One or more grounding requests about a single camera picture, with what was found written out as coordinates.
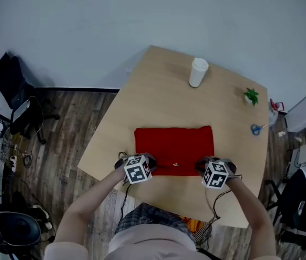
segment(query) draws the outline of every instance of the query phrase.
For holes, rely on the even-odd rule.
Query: person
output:
[[[54,243],[46,247],[44,260],[88,259],[88,251],[83,246],[84,228],[90,216],[124,177],[123,168],[112,171],[70,205],[60,222]],[[249,259],[278,260],[272,221],[264,206],[239,178],[231,178],[226,184],[238,199],[252,229]],[[191,232],[179,216],[143,203],[119,222],[109,244],[105,260],[121,259],[210,258],[197,251]]]

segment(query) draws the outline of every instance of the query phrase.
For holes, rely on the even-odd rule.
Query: orange object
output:
[[[180,216],[180,218],[186,223],[187,228],[189,228],[192,233],[195,233],[203,226],[203,222],[200,222],[199,220],[182,216]]]

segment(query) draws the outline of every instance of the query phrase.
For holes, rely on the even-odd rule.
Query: white paper cup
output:
[[[195,58],[193,60],[189,79],[189,84],[191,87],[197,88],[201,84],[208,67],[209,65],[207,61],[203,60],[202,58]]]

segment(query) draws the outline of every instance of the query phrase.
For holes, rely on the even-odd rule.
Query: plaid skirt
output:
[[[179,216],[146,203],[140,204],[136,209],[127,214],[119,222],[115,234],[139,224],[166,225],[187,234],[195,242],[193,234]]]

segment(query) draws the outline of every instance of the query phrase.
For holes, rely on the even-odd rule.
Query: small red item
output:
[[[136,153],[148,152],[157,160],[155,176],[199,176],[194,164],[214,156],[213,132],[201,128],[137,128]]]
[[[285,110],[285,107],[284,107],[284,103],[283,103],[283,102],[274,103],[272,99],[270,99],[270,101],[271,101],[271,107],[272,107],[273,110],[275,110],[275,111],[277,111],[277,110],[280,111],[280,110],[279,110],[279,107],[280,107],[279,104],[281,104],[282,107],[283,107],[283,109],[282,109],[281,111],[284,111],[284,110]]]

